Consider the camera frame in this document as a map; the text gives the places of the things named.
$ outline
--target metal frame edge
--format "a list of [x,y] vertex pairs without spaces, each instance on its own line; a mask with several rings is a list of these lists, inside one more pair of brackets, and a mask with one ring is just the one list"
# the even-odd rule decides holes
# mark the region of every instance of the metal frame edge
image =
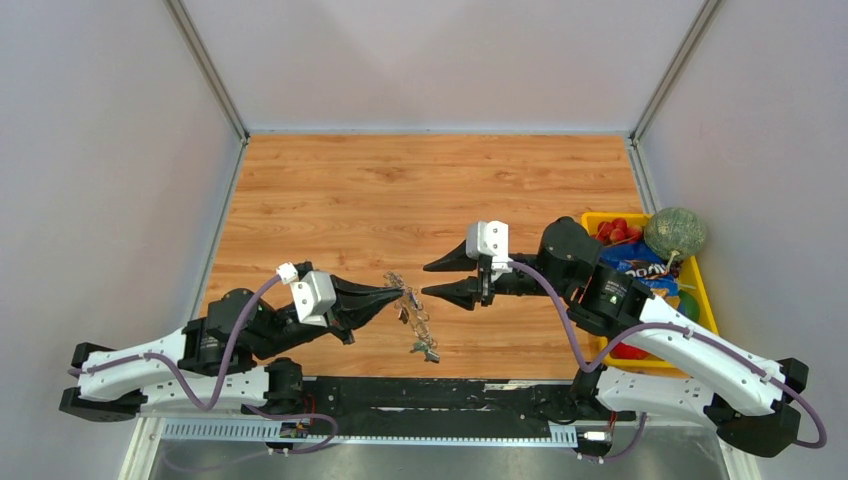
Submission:
[[242,121],[235,102],[233,102],[226,87],[224,87],[224,82],[221,80],[220,75],[218,75],[218,71],[215,69],[209,52],[200,39],[200,34],[197,32],[197,28],[194,26],[194,22],[192,22],[183,0],[162,1],[171,13],[171,18],[186,41],[186,45],[191,51],[192,56],[197,61],[197,66],[203,73],[203,77],[209,84],[209,88],[212,89],[212,93],[215,95],[215,99],[227,117],[227,121],[230,122],[230,125],[242,143],[246,142],[250,138],[250,132],[247,130],[244,121]]
[[165,429],[164,418],[139,418],[130,440],[127,455],[121,465],[119,480],[147,480],[159,450],[159,440]]
[[695,15],[692,25],[683,37],[683,42],[681,42],[680,47],[678,47],[677,52],[675,52],[671,63],[668,65],[660,83],[657,85],[656,90],[654,90],[653,95],[651,95],[648,105],[645,107],[645,110],[639,117],[639,121],[636,122],[636,127],[630,135],[630,138],[637,145],[639,141],[645,137],[645,133],[647,133],[648,129],[651,127],[651,124],[653,123],[654,118],[656,118],[660,107],[662,107],[666,96],[674,87],[680,73],[683,71],[683,68],[692,56],[692,52],[695,51],[695,47],[698,46],[698,42],[700,42],[701,38],[703,38],[704,33],[709,28],[710,23],[713,18],[715,18],[719,7],[724,4],[724,1],[725,0],[705,0],[703,5],[701,5],[701,9],[698,11],[697,15]]
[[[218,245],[221,243],[221,235],[226,224],[227,214],[230,211],[230,205],[235,193],[236,184],[241,173],[241,167],[244,164],[244,157],[247,154],[249,140],[242,142],[241,150],[239,151],[236,164],[233,166],[233,171],[230,176],[227,193],[224,198],[224,204],[221,206],[221,214],[218,217],[218,224],[215,227],[215,233],[212,242],[209,245],[209,253],[206,257],[206,262],[200,277],[197,281],[195,290],[195,299],[191,306],[191,317],[198,315],[200,307],[203,305],[204,291],[209,281],[209,274],[212,270],[212,265],[215,260],[215,254],[218,251]],[[121,466],[120,480],[147,480],[153,469],[153,461],[156,458],[156,452],[159,449],[159,440],[162,431],[165,429],[166,418],[156,416],[139,416],[136,420],[135,431],[133,432],[130,444],[127,447],[127,453],[124,457]]]
[[247,155],[247,148],[250,145],[250,140],[242,143],[239,151],[236,164],[233,166],[233,171],[230,175],[227,193],[224,197],[224,204],[221,206],[221,214],[218,216],[218,224],[215,226],[215,234],[212,237],[212,243],[209,245],[209,254],[206,256],[206,263],[203,266],[203,271],[200,273],[200,278],[197,281],[197,289],[195,290],[194,304],[191,307],[191,317],[194,318],[200,313],[200,307],[203,305],[203,297],[206,292],[206,286],[209,283],[209,274],[212,273],[212,265],[215,263],[215,255],[218,253],[218,246],[221,244],[221,235],[224,233],[224,226],[227,224],[227,215],[230,213],[230,205],[233,203],[233,195],[236,192],[239,176],[241,175],[241,167],[244,165],[244,158]]
[[630,160],[630,170],[633,172],[633,180],[636,182],[636,190],[639,192],[639,200],[642,202],[642,210],[645,213],[656,213],[659,210],[654,192],[654,183],[648,168],[645,166],[644,152],[639,144],[634,144],[631,139],[625,139],[627,157]]
[[721,442],[721,453],[729,480],[762,480],[756,457]]

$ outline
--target wooden table surface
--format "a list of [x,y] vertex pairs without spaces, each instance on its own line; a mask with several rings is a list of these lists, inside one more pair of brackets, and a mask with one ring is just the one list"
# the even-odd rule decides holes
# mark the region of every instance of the wooden table surface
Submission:
[[[387,270],[421,287],[467,272],[425,273],[477,220],[510,226],[510,252],[535,253],[545,226],[586,211],[640,212],[622,139],[613,136],[273,135],[252,137],[204,302],[258,288],[284,262],[311,260],[382,285]],[[288,287],[265,297],[279,308]],[[343,346],[326,335],[284,356],[307,375],[558,378],[577,366],[547,298],[498,296],[467,312],[423,298],[440,364],[384,309]],[[589,353],[589,338],[579,333]]]

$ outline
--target chip bag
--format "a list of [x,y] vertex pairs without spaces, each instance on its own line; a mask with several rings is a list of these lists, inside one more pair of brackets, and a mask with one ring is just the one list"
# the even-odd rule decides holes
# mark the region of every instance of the chip bag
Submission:
[[666,271],[666,262],[651,251],[645,242],[607,247],[601,252],[601,260],[619,272],[638,278],[655,294],[677,308],[679,287],[673,273],[675,268],[679,273],[680,266],[672,266],[672,272]]

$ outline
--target purple cable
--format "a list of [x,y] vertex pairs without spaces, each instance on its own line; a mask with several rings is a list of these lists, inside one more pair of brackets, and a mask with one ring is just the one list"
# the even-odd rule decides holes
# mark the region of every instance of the purple cable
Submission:
[[[684,327],[681,327],[681,326],[678,326],[678,325],[666,324],[666,323],[643,323],[641,325],[636,325],[636,326],[630,327],[627,330],[618,334],[618,336],[613,338],[609,342],[609,344],[607,344],[606,348],[604,348],[603,350],[601,350],[600,353],[598,353],[598,356],[595,357],[595,359],[592,361],[592,363],[586,364],[586,359],[585,359],[585,357],[583,357],[583,352],[581,352],[580,349],[577,348],[577,335],[574,332],[574,326],[571,325],[571,320],[568,318],[568,311],[565,308],[565,304],[562,303],[562,299],[559,298],[559,295],[556,293],[556,290],[554,290],[554,287],[550,284],[550,282],[548,282],[548,280],[544,276],[542,276],[541,273],[537,272],[532,267],[524,265],[523,263],[509,262],[509,263],[507,263],[507,266],[514,268],[514,269],[516,269],[520,272],[524,272],[527,275],[530,275],[534,280],[536,280],[539,283],[539,285],[542,286],[542,288],[545,290],[545,292],[548,294],[548,296],[551,297],[551,300],[554,302],[554,306],[557,309],[557,313],[559,314],[559,319],[562,322],[563,327],[565,327],[565,332],[568,335],[568,341],[571,344],[571,349],[574,351],[574,356],[577,358],[577,363],[580,365],[580,369],[583,370],[584,372],[588,373],[588,372],[591,372],[591,371],[595,370],[596,368],[598,368],[598,366],[601,364],[603,359],[607,355],[609,355],[609,353],[612,351],[613,348],[615,348],[619,343],[624,341],[624,339],[626,339],[630,335],[633,335],[634,333],[641,332],[642,330],[659,329],[659,330],[671,330],[671,331],[682,333],[682,334],[689,334],[690,333],[689,330],[684,328]],[[754,374],[756,374],[760,377],[766,377],[768,375],[765,370],[758,367],[756,364],[754,364],[753,362],[751,362],[750,360],[748,360],[744,356],[735,352],[732,348],[728,347],[727,345],[724,345],[723,343],[715,340],[714,338],[708,337],[706,335],[702,335],[700,333],[694,333],[692,335],[692,338],[699,340],[701,342],[704,342],[707,345],[710,345],[711,347],[713,347],[713,348],[719,350],[720,352],[728,355],[730,358],[736,360],[737,362],[739,362],[740,364],[742,364],[746,368],[750,369],[751,372],[753,372]],[[801,407],[807,412],[807,414],[810,416],[810,418],[813,420],[813,423],[816,426],[816,430],[818,431],[818,435],[819,435],[818,440],[816,440],[815,442],[807,442],[807,441],[804,441],[804,440],[795,440],[795,442],[794,442],[795,445],[798,445],[800,447],[805,447],[805,448],[822,448],[822,447],[824,447],[827,444],[827,429],[824,426],[824,421],[822,421],[821,416],[819,416],[818,412],[816,412],[816,410],[813,408],[813,406],[810,405],[809,402],[807,402],[807,400],[804,399],[804,397],[799,395],[795,390],[792,390],[792,388],[790,388],[785,383],[783,383],[783,382],[781,382],[781,381],[779,381],[779,380],[777,380],[773,377],[769,378],[769,382],[772,385],[778,387],[781,391],[783,391],[785,394],[787,394],[790,398],[797,401],[798,404],[801,405]],[[626,448],[621,453],[623,454],[623,453],[625,453],[626,451],[629,451],[629,450],[630,450],[630,447]]]
[[643,413],[639,416],[639,427],[636,429],[636,433],[633,435],[633,440],[630,440],[630,443],[626,447],[624,447],[624,450],[616,453],[615,455],[610,455],[608,457],[595,457],[593,455],[583,455],[583,457],[597,464],[610,463],[615,462],[616,460],[621,460],[622,458],[630,454],[630,452],[632,452],[633,449],[636,448],[636,445],[639,445],[639,442],[642,441],[642,434],[645,432],[646,423],[648,423],[648,414]]
[[[177,383],[180,384],[180,387],[183,389],[183,391],[185,392],[186,396],[191,401],[191,403],[193,403],[200,410],[209,411],[215,406],[216,403],[218,403],[218,398],[220,398],[220,396],[221,396],[221,390],[223,389],[223,386],[224,386],[224,379],[227,375],[227,366],[229,365],[230,359],[233,356],[233,350],[235,350],[235,345],[236,345],[236,340],[238,339],[238,335],[239,335],[239,333],[241,333],[242,329],[244,328],[245,323],[247,323],[247,316],[248,316],[249,312],[253,309],[253,307],[259,301],[259,298],[262,297],[262,295],[264,295],[271,287],[273,287],[279,281],[280,281],[280,277],[275,275],[271,279],[269,279],[267,282],[265,282],[261,287],[259,287],[259,289],[256,291],[256,293],[254,293],[253,296],[250,297],[250,299],[247,301],[245,306],[242,308],[241,312],[239,312],[239,316],[236,319],[235,324],[233,325],[232,333],[230,333],[230,338],[227,339],[227,345],[224,348],[224,355],[221,357],[221,367],[218,369],[218,378],[217,378],[217,381],[215,382],[215,388],[212,390],[212,396],[209,398],[208,403],[203,403],[202,400],[197,398],[197,395],[195,395],[195,393],[192,391],[191,386],[189,386],[188,381],[186,380],[185,376],[182,374],[182,372],[180,372],[179,367],[177,367],[177,365],[170,358],[166,357],[165,355],[159,354],[159,353],[148,352],[148,353],[145,353],[145,354],[139,355],[139,356],[118,358],[116,360],[105,362],[105,363],[102,363],[100,365],[95,365],[95,366],[89,368],[88,370],[86,370],[85,372],[83,372],[80,369],[70,369],[70,370],[68,370],[68,373],[71,374],[71,375],[76,375],[76,376],[79,376],[80,374],[83,374],[83,373],[94,374],[94,373],[97,373],[97,372],[100,372],[100,371],[103,371],[103,370],[107,370],[107,369],[112,368],[112,367],[116,367],[118,365],[123,365],[125,363],[135,362],[135,361],[139,361],[139,360],[142,360],[142,359],[158,360],[158,361],[162,362],[163,364],[165,364],[165,366],[168,368],[168,370],[171,371],[171,374],[174,375],[174,378],[177,380]],[[271,415],[271,414],[262,412],[261,410],[259,410],[258,408],[256,408],[253,405],[245,405],[245,407],[250,409],[253,413],[255,413],[255,414],[257,414],[257,415],[259,415],[263,418],[267,418],[269,420],[289,421],[289,420],[300,420],[302,418],[311,418],[311,419],[315,419],[315,420],[324,420],[324,421],[330,422],[330,424],[332,425],[332,432],[330,433],[330,435],[327,436],[326,439],[324,439],[323,441],[321,441],[321,442],[319,442],[319,443],[317,443],[313,446],[307,447],[307,448],[303,448],[303,449],[300,449],[300,450],[291,450],[291,451],[288,452],[290,454],[303,454],[303,453],[317,452],[318,450],[321,450],[324,447],[326,447],[332,441],[332,439],[338,434],[338,431],[339,431],[339,424],[336,422],[336,420],[333,417],[330,417],[328,415],[324,415],[324,414],[321,414],[321,413],[304,413],[304,414],[300,414],[300,415]],[[283,453],[282,450],[275,450],[275,451],[277,453]],[[242,461],[249,460],[251,458],[256,458],[257,456],[259,456],[259,454],[250,454],[250,455],[246,455],[244,457],[237,458],[236,460],[234,460],[232,462],[228,462],[228,463],[223,464],[223,465],[218,465],[218,466],[213,466],[213,467],[204,467],[204,468],[200,468],[200,469],[184,468],[184,467],[179,467],[177,465],[173,465],[172,463],[170,463],[170,461],[167,459],[167,457],[163,457],[162,461],[163,461],[163,463],[165,463],[169,467],[171,467],[175,470],[178,470],[178,471],[189,472],[189,473],[191,473],[191,472],[201,472],[202,473],[202,472],[206,472],[206,471],[211,471],[211,470],[223,468],[223,467],[226,467],[228,465],[233,465],[235,463],[240,463]]]
[[224,387],[224,378],[227,376],[227,367],[230,365],[230,359],[233,357],[233,350],[235,350],[236,348],[236,340],[238,340],[239,333],[241,333],[242,329],[244,328],[244,324],[247,323],[248,314],[253,309],[253,307],[256,306],[256,303],[259,302],[259,298],[279,281],[280,277],[278,275],[274,275],[273,277],[271,277],[271,279],[269,279],[261,287],[259,287],[259,290],[257,290],[256,293],[254,293],[253,296],[250,297],[250,299],[241,309],[241,312],[239,312],[239,316],[236,319],[236,323],[233,325],[233,331],[230,333],[230,338],[227,339],[227,345],[224,348],[224,355],[221,357],[221,366],[218,368],[218,379],[215,382],[215,388],[212,390],[212,396],[209,397],[208,403],[203,403],[203,401],[197,398],[197,395],[195,395],[194,392],[191,391],[191,387],[189,387],[188,382],[186,381],[183,374],[180,372],[179,368],[177,368],[177,366],[168,357],[158,353],[145,353],[139,356],[119,358],[117,360],[112,360],[111,362],[106,362],[91,367],[86,370],[85,373],[97,373],[99,371],[115,367],[117,365],[135,362],[137,360],[141,360],[142,358],[156,359],[164,363],[165,366],[167,366],[168,369],[171,370],[171,373],[174,374],[174,377],[176,377],[177,382],[179,382],[180,386],[183,388],[186,395],[188,396],[188,399],[191,400],[191,403],[193,403],[200,410],[208,412],[209,410],[212,410],[212,407],[214,407],[216,403],[218,403],[218,397],[221,396],[221,390]]
[[[250,410],[251,412],[253,412],[253,413],[255,413],[255,414],[257,414],[257,415],[259,415],[263,418],[267,418],[268,420],[281,420],[281,421],[285,422],[285,421],[291,421],[291,420],[299,420],[301,418],[311,418],[311,419],[315,419],[315,420],[324,420],[325,422],[330,422],[330,425],[333,427],[333,431],[330,432],[329,435],[327,435],[327,438],[325,438],[324,440],[321,440],[320,442],[316,443],[315,445],[312,445],[311,447],[301,448],[299,450],[289,450],[288,453],[291,454],[291,455],[303,454],[303,453],[313,453],[313,452],[317,452],[318,450],[322,450],[322,449],[324,449],[324,447],[329,445],[330,442],[333,440],[333,437],[335,437],[339,433],[339,424],[338,424],[338,422],[336,422],[336,419],[334,419],[333,417],[331,417],[329,415],[324,415],[323,413],[303,413],[303,414],[300,414],[300,415],[272,415],[270,413],[265,413],[265,412],[259,410],[257,407],[255,407],[253,405],[245,405],[245,407],[247,407],[247,409]],[[283,450],[274,450],[274,451],[277,452],[277,453],[285,453]]]

